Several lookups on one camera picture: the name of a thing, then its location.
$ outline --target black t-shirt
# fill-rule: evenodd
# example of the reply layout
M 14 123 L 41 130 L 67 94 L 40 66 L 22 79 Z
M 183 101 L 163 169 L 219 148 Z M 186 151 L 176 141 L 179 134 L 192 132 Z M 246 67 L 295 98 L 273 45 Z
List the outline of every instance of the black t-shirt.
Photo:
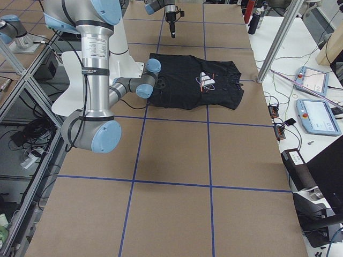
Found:
M 150 58 L 161 63 L 159 79 L 150 97 L 155 106 L 190 110 L 219 104 L 234 110 L 243 97 L 241 73 L 233 62 L 206 61 L 191 55 L 150 54 Z M 201 77 L 215 83 L 201 87 Z

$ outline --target computer monitor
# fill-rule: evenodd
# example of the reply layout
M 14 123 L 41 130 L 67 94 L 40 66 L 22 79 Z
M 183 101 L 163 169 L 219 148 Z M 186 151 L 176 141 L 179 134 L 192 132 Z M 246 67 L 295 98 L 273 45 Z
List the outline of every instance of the computer monitor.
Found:
M 343 137 L 307 163 L 323 196 L 336 214 L 343 214 Z

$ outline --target light blue joint cap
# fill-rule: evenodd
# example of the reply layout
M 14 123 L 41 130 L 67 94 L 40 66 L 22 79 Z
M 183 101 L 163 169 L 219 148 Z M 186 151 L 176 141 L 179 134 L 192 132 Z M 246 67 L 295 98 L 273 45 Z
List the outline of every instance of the light blue joint cap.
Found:
M 76 30 L 76 28 L 70 24 L 57 20 L 54 17 L 47 15 L 46 13 L 44 13 L 44 17 L 45 17 L 45 23 L 50 28 L 54 28 L 58 31 L 68 32 L 71 34 L 80 34 Z
M 2 16 L 0 18 L 0 20 L 4 20 L 4 21 L 20 21 L 18 16 L 14 15 L 14 14 L 8 14 L 8 15 L 5 15 L 5 16 Z
M 106 154 L 118 145 L 122 135 L 122 128 L 115 120 L 104 123 L 96 132 L 92 140 L 92 151 Z
M 149 4 L 145 5 L 145 10 L 146 10 L 147 14 L 149 14 L 149 15 L 152 15 L 155 13 L 154 9 L 152 9 L 152 7 Z
M 115 78 L 115 79 L 113 80 L 112 86 L 114 86 L 114 84 L 116 84 L 116 82 L 117 82 L 118 79 L 119 79 L 119 78 Z
M 149 84 L 141 84 L 136 88 L 136 94 L 144 99 L 148 99 L 154 91 L 153 86 Z
M 4 33 L 0 33 L 0 39 L 5 43 L 5 44 L 9 44 L 12 42 L 12 39 L 7 36 L 6 34 Z
M 161 71 L 161 63 L 157 59 L 149 59 L 146 63 L 146 69 L 153 73 Z
M 118 0 L 91 0 L 98 15 L 108 24 L 117 25 L 122 19 L 122 9 Z

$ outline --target bottle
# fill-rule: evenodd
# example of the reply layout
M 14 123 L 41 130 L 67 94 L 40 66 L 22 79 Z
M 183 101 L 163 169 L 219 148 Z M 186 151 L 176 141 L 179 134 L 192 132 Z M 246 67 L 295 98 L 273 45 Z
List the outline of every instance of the bottle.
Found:
M 262 9 L 261 8 L 257 8 L 255 13 L 252 15 L 252 19 L 251 22 L 249 24 L 249 30 L 248 30 L 248 34 L 250 35 L 254 35 L 258 22 L 261 18 L 261 13 L 262 13 Z
M 262 24 L 263 18 L 264 18 L 265 15 L 266 15 L 267 8 L 268 8 L 268 2 L 263 2 L 263 3 L 262 3 L 261 18 L 259 19 L 257 28 L 261 28 L 261 24 Z
M 249 23 L 250 20 L 250 16 L 253 10 L 253 7 L 255 6 L 255 0 L 249 0 L 248 4 L 247 4 L 247 9 L 245 10 L 245 14 L 244 14 L 244 22 L 245 24 Z

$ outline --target sticker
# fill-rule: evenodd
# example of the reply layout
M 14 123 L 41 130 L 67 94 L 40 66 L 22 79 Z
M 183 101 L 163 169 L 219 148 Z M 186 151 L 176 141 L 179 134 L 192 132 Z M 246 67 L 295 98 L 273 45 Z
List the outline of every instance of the sticker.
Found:
M 99 39 L 97 37 L 84 37 L 83 38 L 83 58 L 94 58 L 107 60 L 107 40 Z
M 300 165 L 300 164 L 304 164 L 304 162 L 302 161 L 302 159 L 300 158 L 300 155 L 298 152 L 294 151 L 294 152 L 289 152 L 290 157 L 292 158 L 293 162 L 295 165 Z

